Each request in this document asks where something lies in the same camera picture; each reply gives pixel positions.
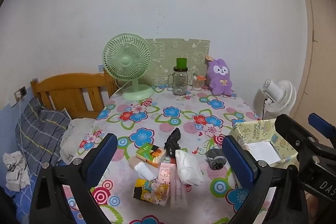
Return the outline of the wall power socket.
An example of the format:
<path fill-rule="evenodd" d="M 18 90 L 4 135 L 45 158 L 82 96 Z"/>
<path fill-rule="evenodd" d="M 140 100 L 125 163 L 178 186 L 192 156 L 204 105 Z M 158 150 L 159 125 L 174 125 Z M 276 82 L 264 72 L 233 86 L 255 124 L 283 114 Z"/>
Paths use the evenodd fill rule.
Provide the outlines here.
<path fill-rule="evenodd" d="M 23 86 L 22 88 L 20 88 L 19 90 L 17 90 L 17 91 L 14 93 L 14 95 L 15 95 L 15 98 L 16 98 L 16 99 L 21 99 L 21 98 L 23 98 L 24 96 L 27 95 L 26 87 Z"/>

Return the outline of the clear plastic sleeve pack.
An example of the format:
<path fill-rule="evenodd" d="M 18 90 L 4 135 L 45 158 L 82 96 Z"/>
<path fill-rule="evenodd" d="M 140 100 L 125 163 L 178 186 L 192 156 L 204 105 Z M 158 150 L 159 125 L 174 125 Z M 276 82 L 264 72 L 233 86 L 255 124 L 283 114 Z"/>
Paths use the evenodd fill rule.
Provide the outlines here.
<path fill-rule="evenodd" d="M 170 167 L 170 206 L 171 208 L 180 209 L 188 207 L 186 186 L 181 182 L 175 164 Z"/>

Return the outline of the yellow cartoon tissue pack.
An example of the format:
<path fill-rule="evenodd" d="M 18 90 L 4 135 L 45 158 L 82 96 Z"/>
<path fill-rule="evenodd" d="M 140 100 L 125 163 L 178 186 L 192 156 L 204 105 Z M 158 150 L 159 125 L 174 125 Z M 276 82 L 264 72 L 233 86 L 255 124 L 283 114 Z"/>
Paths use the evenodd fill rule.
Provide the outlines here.
<path fill-rule="evenodd" d="M 169 184 L 138 178 L 133 189 L 133 198 L 165 206 L 170 195 Z"/>

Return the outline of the yellow patterned storage box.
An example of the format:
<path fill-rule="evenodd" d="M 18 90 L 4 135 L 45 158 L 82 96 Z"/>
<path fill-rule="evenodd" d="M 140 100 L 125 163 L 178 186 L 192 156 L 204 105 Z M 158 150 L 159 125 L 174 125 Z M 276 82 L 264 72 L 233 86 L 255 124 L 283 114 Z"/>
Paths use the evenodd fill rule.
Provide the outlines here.
<path fill-rule="evenodd" d="M 230 132 L 240 146 L 256 160 L 264 160 L 271 167 L 299 166 L 297 151 L 275 130 L 275 120 L 252 122 L 234 121 Z"/>

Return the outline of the black plastic bag bundle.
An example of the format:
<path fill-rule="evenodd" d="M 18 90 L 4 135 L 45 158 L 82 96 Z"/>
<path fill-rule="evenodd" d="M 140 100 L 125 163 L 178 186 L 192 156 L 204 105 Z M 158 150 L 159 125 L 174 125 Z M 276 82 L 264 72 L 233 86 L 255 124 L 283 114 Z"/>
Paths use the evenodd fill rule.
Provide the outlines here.
<path fill-rule="evenodd" d="M 181 149 L 178 143 L 180 139 L 181 139 L 181 131 L 179 128 L 175 128 L 167 138 L 167 141 L 165 142 L 164 149 L 166 150 L 169 157 L 173 159 L 175 159 L 176 150 Z"/>

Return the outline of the green desk fan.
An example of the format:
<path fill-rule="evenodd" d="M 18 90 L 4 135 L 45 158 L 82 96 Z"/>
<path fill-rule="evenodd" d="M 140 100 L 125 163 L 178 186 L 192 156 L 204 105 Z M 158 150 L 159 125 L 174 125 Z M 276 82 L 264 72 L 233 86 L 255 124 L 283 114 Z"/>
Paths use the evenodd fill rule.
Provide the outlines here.
<path fill-rule="evenodd" d="M 131 83 L 123 91 L 123 99 L 140 101 L 153 95 L 151 86 L 138 82 L 151 63 L 151 51 L 145 39 L 135 34 L 115 36 L 106 44 L 102 61 L 105 70 L 114 79 Z"/>

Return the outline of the purple plush bunny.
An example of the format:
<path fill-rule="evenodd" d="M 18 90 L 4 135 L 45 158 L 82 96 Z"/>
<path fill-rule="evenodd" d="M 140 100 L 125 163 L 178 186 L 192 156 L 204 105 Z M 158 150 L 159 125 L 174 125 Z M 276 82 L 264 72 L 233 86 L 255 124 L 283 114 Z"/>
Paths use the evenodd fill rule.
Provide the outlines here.
<path fill-rule="evenodd" d="M 215 96 L 232 95 L 232 82 L 230 80 L 230 70 L 223 59 L 213 59 L 207 57 L 207 79 L 209 87 Z"/>

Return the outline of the glass jar with green lid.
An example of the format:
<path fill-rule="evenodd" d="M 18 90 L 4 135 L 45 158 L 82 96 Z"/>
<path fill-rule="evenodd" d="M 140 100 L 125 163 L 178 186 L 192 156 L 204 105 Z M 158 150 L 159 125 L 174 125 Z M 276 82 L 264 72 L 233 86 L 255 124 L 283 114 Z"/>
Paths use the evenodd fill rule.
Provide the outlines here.
<path fill-rule="evenodd" d="M 168 75 L 167 84 L 174 95 L 184 96 L 187 94 L 188 67 L 186 58 L 176 59 L 176 66 L 173 68 L 173 73 Z"/>

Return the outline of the green orange tissue pack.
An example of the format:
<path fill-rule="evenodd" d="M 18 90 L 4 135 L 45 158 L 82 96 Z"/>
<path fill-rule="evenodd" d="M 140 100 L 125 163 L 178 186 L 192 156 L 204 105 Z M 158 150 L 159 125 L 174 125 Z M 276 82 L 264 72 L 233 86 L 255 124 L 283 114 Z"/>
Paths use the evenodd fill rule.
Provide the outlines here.
<path fill-rule="evenodd" d="M 163 147 L 146 143 L 136 151 L 135 156 L 149 165 L 158 168 L 166 157 L 166 150 Z"/>

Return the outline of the white standing fan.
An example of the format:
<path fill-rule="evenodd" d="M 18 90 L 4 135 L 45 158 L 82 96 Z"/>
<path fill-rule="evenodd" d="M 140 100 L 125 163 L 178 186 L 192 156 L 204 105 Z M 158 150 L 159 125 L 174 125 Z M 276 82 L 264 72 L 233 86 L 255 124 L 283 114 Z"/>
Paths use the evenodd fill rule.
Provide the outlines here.
<path fill-rule="evenodd" d="M 289 115 L 297 98 L 297 91 L 288 80 L 266 79 L 257 91 L 253 109 L 260 119 Z"/>

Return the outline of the grey drawstring pouch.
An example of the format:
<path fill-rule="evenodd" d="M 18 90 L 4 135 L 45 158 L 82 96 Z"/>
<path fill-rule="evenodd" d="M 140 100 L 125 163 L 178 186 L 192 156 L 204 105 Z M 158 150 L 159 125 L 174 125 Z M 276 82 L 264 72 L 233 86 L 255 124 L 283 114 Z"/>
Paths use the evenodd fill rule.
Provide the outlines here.
<path fill-rule="evenodd" d="M 221 149 L 212 148 L 206 152 L 206 161 L 212 170 L 220 170 L 225 166 L 227 159 Z"/>

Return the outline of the beige door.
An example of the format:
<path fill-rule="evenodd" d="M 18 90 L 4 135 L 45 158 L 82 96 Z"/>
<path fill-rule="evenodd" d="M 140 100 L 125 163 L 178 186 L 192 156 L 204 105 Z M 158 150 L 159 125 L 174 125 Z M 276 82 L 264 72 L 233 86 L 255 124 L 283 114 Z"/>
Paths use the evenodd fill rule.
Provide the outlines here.
<path fill-rule="evenodd" d="M 308 124 L 316 113 L 335 125 L 335 0 L 305 0 L 307 50 L 302 80 L 291 117 L 318 138 L 331 142 Z"/>

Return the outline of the pink wet wipes pack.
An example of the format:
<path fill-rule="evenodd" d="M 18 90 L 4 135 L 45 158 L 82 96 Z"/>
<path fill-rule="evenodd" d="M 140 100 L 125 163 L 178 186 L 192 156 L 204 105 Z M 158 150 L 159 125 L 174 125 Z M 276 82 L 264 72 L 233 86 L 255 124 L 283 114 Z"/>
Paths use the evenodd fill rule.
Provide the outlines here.
<path fill-rule="evenodd" d="M 171 173 L 175 170 L 175 167 L 175 164 L 162 162 L 159 167 L 157 182 L 170 185 Z"/>

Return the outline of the small jar with orange lid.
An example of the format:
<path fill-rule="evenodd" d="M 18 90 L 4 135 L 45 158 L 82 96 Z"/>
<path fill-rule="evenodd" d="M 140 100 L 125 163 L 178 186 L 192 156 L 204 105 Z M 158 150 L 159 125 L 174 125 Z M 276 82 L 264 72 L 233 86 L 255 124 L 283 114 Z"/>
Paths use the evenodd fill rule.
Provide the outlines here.
<path fill-rule="evenodd" d="M 193 74 L 192 87 L 194 90 L 201 90 L 206 83 L 206 78 L 197 74 Z"/>

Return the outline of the white bedding heap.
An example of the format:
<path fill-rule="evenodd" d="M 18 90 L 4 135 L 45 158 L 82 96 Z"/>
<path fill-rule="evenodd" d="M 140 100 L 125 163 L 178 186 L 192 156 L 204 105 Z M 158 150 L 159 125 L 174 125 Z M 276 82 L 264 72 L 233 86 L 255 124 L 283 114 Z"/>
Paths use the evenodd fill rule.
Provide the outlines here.
<path fill-rule="evenodd" d="M 70 121 L 60 143 L 60 157 L 66 164 L 72 161 L 80 143 L 90 132 L 94 122 L 95 119 L 92 118 L 77 118 Z"/>

